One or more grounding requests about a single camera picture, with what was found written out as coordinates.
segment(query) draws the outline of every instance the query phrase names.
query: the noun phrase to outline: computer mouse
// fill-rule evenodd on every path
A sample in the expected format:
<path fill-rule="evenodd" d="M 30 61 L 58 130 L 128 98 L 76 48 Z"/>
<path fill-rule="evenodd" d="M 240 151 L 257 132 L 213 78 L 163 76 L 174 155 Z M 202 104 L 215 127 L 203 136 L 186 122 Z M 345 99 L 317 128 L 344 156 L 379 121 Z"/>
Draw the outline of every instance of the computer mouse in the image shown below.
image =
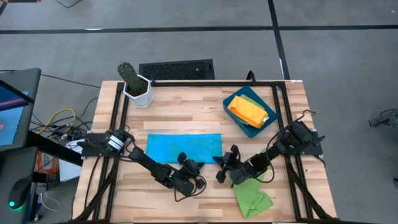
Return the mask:
<path fill-rule="evenodd" d="M 8 205 L 12 209 L 17 209 L 23 206 L 26 198 L 30 192 L 30 178 L 19 179 L 12 187 L 8 195 Z"/>

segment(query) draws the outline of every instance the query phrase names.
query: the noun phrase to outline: potted plant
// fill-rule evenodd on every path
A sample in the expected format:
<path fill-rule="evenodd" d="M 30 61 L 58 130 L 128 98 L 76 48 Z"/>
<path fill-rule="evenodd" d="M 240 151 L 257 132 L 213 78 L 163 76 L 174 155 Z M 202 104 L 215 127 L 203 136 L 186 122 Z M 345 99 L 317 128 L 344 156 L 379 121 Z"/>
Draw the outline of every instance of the potted plant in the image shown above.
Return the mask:
<path fill-rule="evenodd" d="M 154 96 L 150 87 L 150 81 L 137 75 L 130 63 L 123 62 L 118 66 L 119 75 L 125 81 L 123 93 L 130 98 L 136 108 L 146 108 L 150 105 Z"/>

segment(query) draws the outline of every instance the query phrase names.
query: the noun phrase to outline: blue cloth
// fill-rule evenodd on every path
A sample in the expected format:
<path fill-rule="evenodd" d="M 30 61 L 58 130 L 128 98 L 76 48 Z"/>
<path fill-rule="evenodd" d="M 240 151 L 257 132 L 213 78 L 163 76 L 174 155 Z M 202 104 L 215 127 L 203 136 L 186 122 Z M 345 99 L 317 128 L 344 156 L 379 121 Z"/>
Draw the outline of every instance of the blue cloth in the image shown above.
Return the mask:
<path fill-rule="evenodd" d="M 222 156 L 221 134 L 148 134 L 146 154 L 156 162 L 178 164 L 181 152 L 196 162 L 216 164 L 213 156 Z"/>
<path fill-rule="evenodd" d="M 0 129 L 0 146 L 11 145 L 14 142 L 15 133 L 17 132 L 19 120 L 21 119 L 23 107 L 0 111 L 0 121 L 5 127 Z"/>

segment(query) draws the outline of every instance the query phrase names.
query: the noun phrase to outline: green cloth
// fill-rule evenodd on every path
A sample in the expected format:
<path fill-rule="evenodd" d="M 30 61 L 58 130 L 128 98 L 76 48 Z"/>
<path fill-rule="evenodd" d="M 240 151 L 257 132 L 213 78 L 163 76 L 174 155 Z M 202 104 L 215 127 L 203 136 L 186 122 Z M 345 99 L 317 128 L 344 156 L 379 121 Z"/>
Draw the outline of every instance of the green cloth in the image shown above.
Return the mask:
<path fill-rule="evenodd" d="M 265 173 L 258 177 L 264 179 Z M 239 208 L 244 218 L 251 218 L 273 206 L 272 200 L 263 192 L 260 192 L 262 183 L 250 178 L 242 184 L 234 185 L 233 190 L 238 200 Z"/>
<path fill-rule="evenodd" d="M 261 105 L 260 105 L 259 103 L 257 103 L 256 101 L 254 101 L 252 98 L 249 98 L 248 96 L 246 96 L 246 95 L 244 95 L 244 94 L 242 94 L 240 97 L 243 98 L 243 99 L 245 99 L 245 100 L 247 100 L 247 101 L 249 101 L 249 102 L 251 102 L 252 104 L 254 104 L 254 105 L 256 105 L 256 106 L 258 106 L 258 107 L 260 107 L 261 109 L 264 110 L 264 107 L 261 106 Z M 249 123 L 245 122 L 245 121 L 242 120 L 241 118 L 237 117 L 237 119 L 238 119 L 242 124 L 249 125 Z"/>

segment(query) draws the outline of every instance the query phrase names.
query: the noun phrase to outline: cactus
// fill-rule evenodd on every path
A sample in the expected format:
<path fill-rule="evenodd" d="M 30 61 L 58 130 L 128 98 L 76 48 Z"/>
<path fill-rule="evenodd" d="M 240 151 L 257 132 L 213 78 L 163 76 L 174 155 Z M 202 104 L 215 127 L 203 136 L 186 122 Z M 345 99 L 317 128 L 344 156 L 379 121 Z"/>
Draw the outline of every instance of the cactus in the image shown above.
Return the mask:
<path fill-rule="evenodd" d="M 137 76 L 133 66 L 128 62 L 120 63 L 118 66 L 119 75 L 127 83 L 129 92 L 134 96 L 139 96 L 146 92 L 145 86 L 142 84 L 142 80 Z"/>

